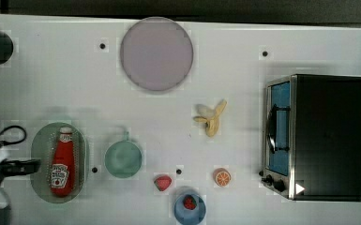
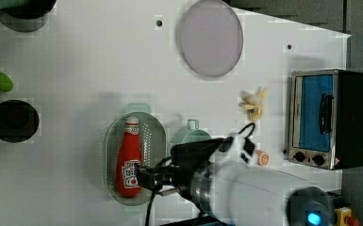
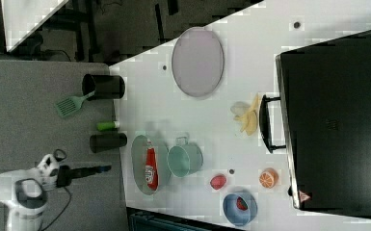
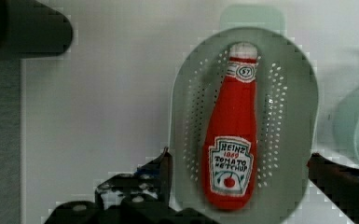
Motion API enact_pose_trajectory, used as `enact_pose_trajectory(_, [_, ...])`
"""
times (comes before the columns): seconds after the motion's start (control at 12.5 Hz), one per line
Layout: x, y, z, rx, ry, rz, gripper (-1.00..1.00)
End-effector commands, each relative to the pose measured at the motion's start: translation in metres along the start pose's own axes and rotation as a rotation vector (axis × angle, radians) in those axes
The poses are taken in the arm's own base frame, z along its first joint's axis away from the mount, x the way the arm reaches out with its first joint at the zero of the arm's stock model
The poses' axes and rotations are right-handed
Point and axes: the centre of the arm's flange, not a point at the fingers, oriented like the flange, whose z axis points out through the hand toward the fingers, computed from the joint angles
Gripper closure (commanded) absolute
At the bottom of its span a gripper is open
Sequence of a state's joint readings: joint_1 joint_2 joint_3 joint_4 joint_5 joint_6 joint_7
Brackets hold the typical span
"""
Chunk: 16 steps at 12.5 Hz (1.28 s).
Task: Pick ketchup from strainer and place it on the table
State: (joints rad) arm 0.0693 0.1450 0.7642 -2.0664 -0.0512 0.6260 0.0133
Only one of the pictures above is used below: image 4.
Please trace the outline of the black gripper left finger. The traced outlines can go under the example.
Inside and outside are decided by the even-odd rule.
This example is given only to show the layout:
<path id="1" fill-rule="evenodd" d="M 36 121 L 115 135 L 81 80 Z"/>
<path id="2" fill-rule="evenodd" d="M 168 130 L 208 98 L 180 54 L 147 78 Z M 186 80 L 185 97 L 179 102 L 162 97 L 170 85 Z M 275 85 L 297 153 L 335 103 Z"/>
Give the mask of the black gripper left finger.
<path id="1" fill-rule="evenodd" d="M 168 148 L 133 173 L 98 185 L 94 200 L 57 206 L 44 224 L 218 224 L 192 208 L 169 206 L 173 157 Z"/>

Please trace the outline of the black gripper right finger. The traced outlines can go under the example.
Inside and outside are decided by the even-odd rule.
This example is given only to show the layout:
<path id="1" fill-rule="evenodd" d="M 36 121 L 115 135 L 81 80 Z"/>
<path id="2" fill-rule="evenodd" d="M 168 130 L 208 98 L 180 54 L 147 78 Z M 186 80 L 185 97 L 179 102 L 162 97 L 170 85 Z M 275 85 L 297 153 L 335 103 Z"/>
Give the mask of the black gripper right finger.
<path id="1" fill-rule="evenodd" d="M 309 180 L 351 221 L 359 224 L 359 169 L 335 163 L 319 153 L 307 162 Z"/>

